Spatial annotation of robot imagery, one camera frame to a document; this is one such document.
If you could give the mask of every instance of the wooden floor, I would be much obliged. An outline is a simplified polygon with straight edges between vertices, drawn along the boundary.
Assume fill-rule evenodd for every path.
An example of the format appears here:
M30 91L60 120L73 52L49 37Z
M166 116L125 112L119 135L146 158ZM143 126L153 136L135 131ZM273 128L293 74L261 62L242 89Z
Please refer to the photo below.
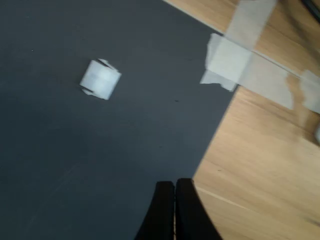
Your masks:
M222 32L238 2L168 1ZM297 74L320 76L311 51L320 49L320 25L300 1L287 2L277 4L255 49ZM305 31L307 49L288 9ZM297 77L290 75L287 85L293 110L239 87L194 176L225 240L320 239L320 147L313 138L320 116L303 106Z

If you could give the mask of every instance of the dark gray mat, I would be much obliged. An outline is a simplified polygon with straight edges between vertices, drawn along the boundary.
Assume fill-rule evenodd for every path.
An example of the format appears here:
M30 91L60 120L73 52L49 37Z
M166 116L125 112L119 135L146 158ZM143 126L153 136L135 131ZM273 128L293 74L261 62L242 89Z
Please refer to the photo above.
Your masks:
M133 239L232 98L199 84L212 30L160 0L2 0L0 30L0 238ZM96 58L109 101L78 87Z

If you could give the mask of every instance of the small white cube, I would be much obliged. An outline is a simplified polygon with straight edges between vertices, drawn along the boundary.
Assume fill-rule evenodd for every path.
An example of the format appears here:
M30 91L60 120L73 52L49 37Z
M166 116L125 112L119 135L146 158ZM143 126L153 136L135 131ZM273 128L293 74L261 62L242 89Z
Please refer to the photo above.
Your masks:
M106 60L92 60L80 82L83 92L97 98L108 100L116 87L121 73Z

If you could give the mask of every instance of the white tape strip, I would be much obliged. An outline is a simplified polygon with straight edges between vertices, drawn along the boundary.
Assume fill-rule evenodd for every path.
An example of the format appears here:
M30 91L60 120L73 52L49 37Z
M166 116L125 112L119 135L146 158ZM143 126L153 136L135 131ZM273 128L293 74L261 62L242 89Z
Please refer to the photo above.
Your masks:
M264 59L268 60L269 62L279 66L280 68L286 70L288 73L296 76L297 78L300 78L300 75L297 72L295 72L295 71L291 70L289 67L287 67L287 66L285 66L285 65L283 65L283 64L281 64L281 63L279 63L279 62L277 62L275 60L273 60L271 57L269 57L269 56L267 56L267 55L265 55L265 54L263 54L263 53L261 53L259 51L256 51L256 50L253 50L252 52L257 54L257 55L259 55L259 56L261 56L261 57L263 57Z
M320 114L320 78L306 70L301 75L300 84L304 93L303 105Z
M268 59L212 34L208 43L207 71L201 84L220 84L233 91L236 83L288 109L293 109L293 98L286 85L288 71Z
M285 69L254 53L239 84L288 109L293 109L293 97L286 84L288 74Z
M240 0L224 36L252 50L276 4L277 0Z
M208 70L238 83L252 52L222 37Z

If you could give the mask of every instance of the black object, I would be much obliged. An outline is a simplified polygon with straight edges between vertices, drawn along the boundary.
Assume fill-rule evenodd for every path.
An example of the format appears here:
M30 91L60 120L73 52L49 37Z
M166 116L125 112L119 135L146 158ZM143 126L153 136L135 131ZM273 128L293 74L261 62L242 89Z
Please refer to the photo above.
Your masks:
M172 240L173 184L158 182L135 240ZM204 209L193 180L180 178L175 192L176 240L222 240Z
M135 240L173 240L174 207L174 184L171 181L157 182L150 207Z
M320 10L318 6L312 0L301 0L303 5L308 9L312 16L320 24Z

